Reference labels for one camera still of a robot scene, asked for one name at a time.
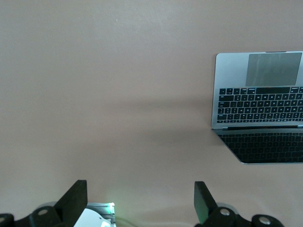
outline silver laptop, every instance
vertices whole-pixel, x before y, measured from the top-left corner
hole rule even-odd
[[[212,129],[243,163],[303,163],[301,51],[216,56]]]

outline open laptop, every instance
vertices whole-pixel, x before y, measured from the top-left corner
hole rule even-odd
[[[216,56],[212,129],[242,163],[303,163],[302,53]]]

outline space bar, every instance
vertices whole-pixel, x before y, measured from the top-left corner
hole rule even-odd
[[[256,94],[285,94],[289,90],[290,87],[258,87]]]

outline black mechanical bracket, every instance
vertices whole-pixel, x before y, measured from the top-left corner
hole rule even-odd
[[[18,221],[12,214],[0,214],[0,227],[73,227],[87,202],[87,182],[78,180],[53,207],[38,208]]]
[[[250,222],[229,208],[218,207],[204,182],[195,182],[194,205],[200,221],[195,227],[284,227],[269,215],[255,215]]]

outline laptop keyboard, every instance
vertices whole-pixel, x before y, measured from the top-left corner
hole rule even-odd
[[[244,163],[303,162],[303,133],[218,135]]]
[[[303,87],[221,88],[217,123],[299,122]]]

